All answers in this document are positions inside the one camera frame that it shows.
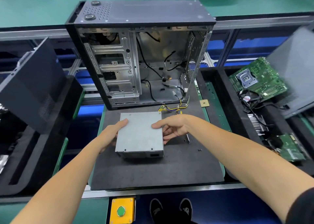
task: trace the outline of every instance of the work surface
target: work surface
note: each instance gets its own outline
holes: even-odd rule
[[[160,106],[137,107],[106,111],[104,125],[115,124],[121,112],[157,111]],[[205,119],[195,88],[190,94],[189,106],[183,113]],[[175,113],[163,113],[163,118]],[[165,146],[163,158],[123,159],[108,147],[95,164],[91,190],[198,185],[224,181],[218,160],[189,135],[176,137]]]
[[[0,28],[63,25],[80,0],[0,0]],[[314,0],[200,0],[214,17],[314,11]]]

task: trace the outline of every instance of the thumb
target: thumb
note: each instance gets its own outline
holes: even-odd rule
[[[125,118],[124,120],[117,122],[115,126],[120,130],[122,127],[126,126],[128,122],[129,120]]]
[[[168,121],[167,118],[162,119],[162,120],[159,120],[159,121],[157,121],[156,123],[152,124],[152,128],[153,128],[153,129],[159,129],[160,127],[166,125],[166,124],[167,124],[167,121]]]

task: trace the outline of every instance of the perforated vent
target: perforated vent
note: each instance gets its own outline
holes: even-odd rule
[[[196,67],[195,60],[191,59],[189,62],[189,67],[187,69],[187,75],[189,76],[189,79],[192,79],[195,67]]]
[[[92,14],[96,16],[96,20],[108,20],[112,3],[103,3],[99,6],[84,5],[83,15]]]
[[[299,96],[296,93],[291,93],[290,95],[284,97],[280,101],[276,103],[278,106],[288,105],[289,102],[292,102],[294,99],[298,98]]]
[[[44,119],[45,121],[48,121],[48,118],[51,114],[51,111],[53,109],[53,107],[55,106],[55,102],[54,100],[51,98],[51,96],[48,94],[48,96],[46,97],[44,104],[42,105],[42,107],[39,109],[39,115],[42,119]]]

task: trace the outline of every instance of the forearm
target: forearm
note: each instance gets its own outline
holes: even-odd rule
[[[72,223],[99,152],[94,139],[34,195],[12,224]]]
[[[269,149],[189,116],[188,132],[285,221],[295,199],[314,179]]]

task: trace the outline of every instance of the black sleeve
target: black sleeve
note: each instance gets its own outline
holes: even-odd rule
[[[314,188],[295,200],[288,212],[286,224],[314,224]]]

